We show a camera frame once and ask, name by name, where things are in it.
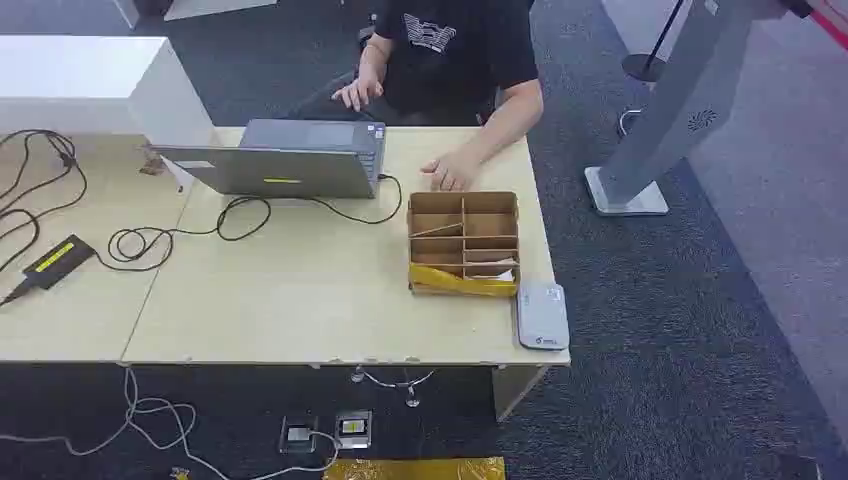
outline gray laptop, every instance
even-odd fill
[[[238,148],[152,148],[225,195],[374,198],[384,136],[375,122],[252,120]]]

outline black pole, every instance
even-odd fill
[[[642,80],[643,82],[656,82],[659,80],[663,69],[665,68],[665,61],[658,59],[657,53],[660,51],[660,47],[665,41],[668,31],[671,30],[671,26],[674,24],[674,20],[677,18],[677,14],[680,12],[681,7],[683,7],[683,0],[677,0],[677,3],[674,5],[674,9],[671,11],[671,15],[665,22],[660,38],[657,39],[657,43],[654,44],[654,49],[649,55],[637,53],[634,55],[628,55],[624,58],[621,62],[621,67],[624,69],[625,73],[633,78]]]

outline wooden desk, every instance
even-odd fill
[[[78,205],[41,220],[41,238],[27,254],[0,274],[0,295],[23,280],[20,273],[50,248],[76,234],[106,252],[109,236],[119,228],[157,225],[173,227],[187,196],[176,194],[170,175],[151,177],[138,172],[145,157],[141,136],[73,137],[80,166],[88,177],[88,193]],[[62,164],[43,139],[33,139],[32,156],[21,186],[25,188],[62,172]],[[0,149],[0,191],[8,188],[23,160],[20,138]],[[72,200],[82,188],[76,172],[24,197],[15,208],[34,213]],[[23,223],[12,216],[0,224],[0,234]],[[0,242],[5,261],[32,236],[27,227]],[[49,291],[34,290],[0,308],[2,361],[119,361],[129,342],[156,272],[124,274],[90,260]]]
[[[237,145],[242,132],[219,129],[219,138]],[[179,237],[123,360],[511,365],[494,374],[498,415],[505,417],[546,366],[570,364],[569,352],[522,348],[508,300],[413,296],[406,280],[406,203],[410,192],[428,187],[418,169],[473,132],[389,129],[383,170],[400,180],[404,192],[403,208],[383,225],[353,223],[311,203],[275,201],[268,225],[241,242]],[[553,281],[526,142],[490,162],[476,187],[518,194],[523,278]],[[382,182],[378,201],[334,204],[352,215],[380,218],[397,200],[394,184]],[[195,184],[179,227],[211,228],[226,201]],[[227,228],[248,229],[261,219],[262,208],[245,207]]]

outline black t-shirt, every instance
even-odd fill
[[[479,108],[538,78],[527,0],[386,0],[386,100],[403,112]]]

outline yellow paper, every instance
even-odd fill
[[[503,457],[337,460],[324,480],[506,480]]]
[[[420,285],[471,295],[514,297],[518,292],[518,285],[515,282],[459,278],[456,275],[414,263],[409,266],[409,280]]]

